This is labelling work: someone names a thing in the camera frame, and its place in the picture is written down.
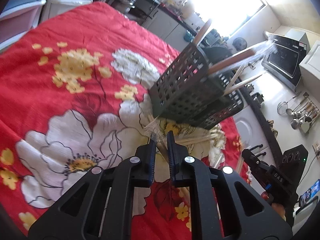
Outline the person's right hand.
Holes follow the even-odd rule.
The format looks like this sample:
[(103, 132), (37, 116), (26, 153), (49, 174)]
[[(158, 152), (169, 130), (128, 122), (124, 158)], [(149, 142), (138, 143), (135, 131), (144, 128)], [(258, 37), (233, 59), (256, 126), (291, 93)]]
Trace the person's right hand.
[[(269, 200), (270, 197), (268, 195), (267, 192), (263, 192), (261, 194), (261, 197), (264, 199), (264, 200)], [(277, 204), (277, 203), (272, 203), (271, 204), (272, 208), (282, 217), (283, 220), (286, 221), (286, 217), (285, 217), (285, 209), (282, 205), (280, 204)]]

